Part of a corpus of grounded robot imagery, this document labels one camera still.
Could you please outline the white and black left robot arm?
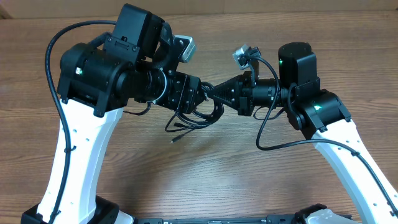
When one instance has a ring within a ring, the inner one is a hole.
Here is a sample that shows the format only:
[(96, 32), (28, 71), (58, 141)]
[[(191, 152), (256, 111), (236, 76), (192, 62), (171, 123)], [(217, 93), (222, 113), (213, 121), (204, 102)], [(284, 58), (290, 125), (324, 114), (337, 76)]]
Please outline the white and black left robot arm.
[(177, 71), (195, 53), (161, 17), (125, 4), (114, 30), (67, 50), (49, 83), (60, 129), (47, 190), (22, 223), (133, 223), (96, 194), (110, 137), (129, 99), (191, 113), (204, 100), (199, 78)]

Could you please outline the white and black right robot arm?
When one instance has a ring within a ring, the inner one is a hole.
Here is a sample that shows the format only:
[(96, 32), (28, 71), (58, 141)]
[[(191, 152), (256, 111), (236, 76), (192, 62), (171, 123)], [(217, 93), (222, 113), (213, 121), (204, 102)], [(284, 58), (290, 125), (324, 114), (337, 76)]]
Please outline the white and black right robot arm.
[(321, 87), (317, 58), (310, 44), (279, 48), (278, 69), (261, 79), (264, 60), (258, 48), (242, 46), (233, 54), (242, 73), (214, 87), (209, 97), (251, 116), (255, 108), (281, 108), (290, 125), (302, 132), (328, 161), (351, 197), (363, 223), (396, 223), (397, 191), (361, 140), (351, 113), (340, 98)]

